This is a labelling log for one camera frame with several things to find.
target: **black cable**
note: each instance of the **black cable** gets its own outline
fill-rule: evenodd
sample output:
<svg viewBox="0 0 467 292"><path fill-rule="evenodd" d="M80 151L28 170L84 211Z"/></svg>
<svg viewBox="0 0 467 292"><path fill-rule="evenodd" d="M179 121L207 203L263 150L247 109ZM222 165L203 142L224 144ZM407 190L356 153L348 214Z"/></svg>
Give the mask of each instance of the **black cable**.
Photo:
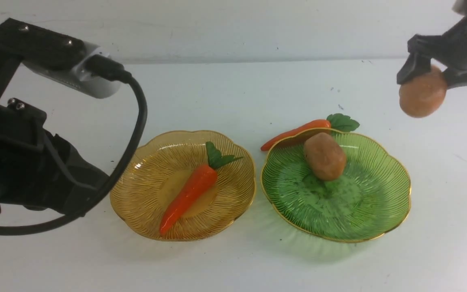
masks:
<svg viewBox="0 0 467 292"><path fill-rule="evenodd" d="M102 187L98 190L97 195L88 202L87 205L82 207L72 214L66 214L62 217L56 218L54 220L28 225L28 226L0 226L0 235L27 235L41 233L45 231L50 231L56 228L59 228L63 225L66 225L74 220L80 218L91 209L93 209L100 201L102 201L111 189L115 186L117 181L120 179L120 176L127 168L127 165L131 161L135 151L138 147L139 141L143 134L145 128L145 123L147 121L147 101L145 100L145 95L138 81L132 77L130 72L124 70L124 66L118 62L112 61L106 57L100 55L93 56L86 63L86 69L97 74L98 76L105 78L110 81L120 81L131 86L131 89L134 91L137 102L138 102L138 118L136 121L135 129L131 135L131 140L127 144L127 147L124 151L124 155L115 168L115 170L109 176L109 179L105 181Z"/></svg>

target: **green glass plate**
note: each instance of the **green glass plate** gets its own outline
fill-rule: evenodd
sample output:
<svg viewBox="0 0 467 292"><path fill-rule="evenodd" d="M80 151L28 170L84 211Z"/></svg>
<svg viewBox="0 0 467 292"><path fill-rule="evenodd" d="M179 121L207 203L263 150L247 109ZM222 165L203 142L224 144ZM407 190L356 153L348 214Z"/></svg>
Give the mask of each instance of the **green glass plate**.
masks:
<svg viewBox="0 0 467 292"><path fill-rule="evenodd" d="M347 155L343 175L324 182L304 159L304 141L330 131ZM311 129L275 144L261 174L263 191L288 223L339 242L363 242L398 227L410 211L410 177L376 141Z"/></svg>

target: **white wall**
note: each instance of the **white wall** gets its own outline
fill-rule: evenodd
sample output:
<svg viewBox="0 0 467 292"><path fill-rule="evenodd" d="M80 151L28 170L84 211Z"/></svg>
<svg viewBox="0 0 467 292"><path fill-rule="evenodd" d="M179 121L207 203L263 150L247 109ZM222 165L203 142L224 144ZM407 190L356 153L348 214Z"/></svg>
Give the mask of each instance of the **white wall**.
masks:
<svg viewBox="0 0 467 292"><path fill-rule="evenodd" d="M7 17L98 43L128 62L391 58L441 34L453 0L0 0Z"/></svg>

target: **screw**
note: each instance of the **screw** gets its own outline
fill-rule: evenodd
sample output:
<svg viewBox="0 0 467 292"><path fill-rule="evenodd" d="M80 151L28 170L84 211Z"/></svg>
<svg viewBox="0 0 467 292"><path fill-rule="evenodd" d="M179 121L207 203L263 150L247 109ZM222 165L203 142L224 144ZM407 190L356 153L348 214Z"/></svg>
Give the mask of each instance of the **screw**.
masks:
<svg viewBox="0 0 467 292"><path fill-rule="evenodd" d="M19 26L18 29L19 29L20 32L28 32L30 30L28 28L28 25L26 25L26 24L23 24L23 25Z"/></svg>

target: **green carrot top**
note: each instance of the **green carrot top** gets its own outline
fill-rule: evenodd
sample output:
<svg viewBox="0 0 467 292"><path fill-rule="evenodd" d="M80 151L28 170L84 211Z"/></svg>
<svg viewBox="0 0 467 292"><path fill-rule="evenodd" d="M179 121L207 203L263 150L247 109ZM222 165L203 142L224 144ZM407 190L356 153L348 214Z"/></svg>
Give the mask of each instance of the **green carrot top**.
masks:
<svg viewBox="0 0 467 292"><path fill-rule="evenodd" d="M206 142L205 145L206 155L208 156L208 165L214 170L217 170L218 168L225 166L228 163L234 162L242 158L235 157L235 155L223 156L221 154L221 151L215 148L215 145L210 141Z"/></svg>

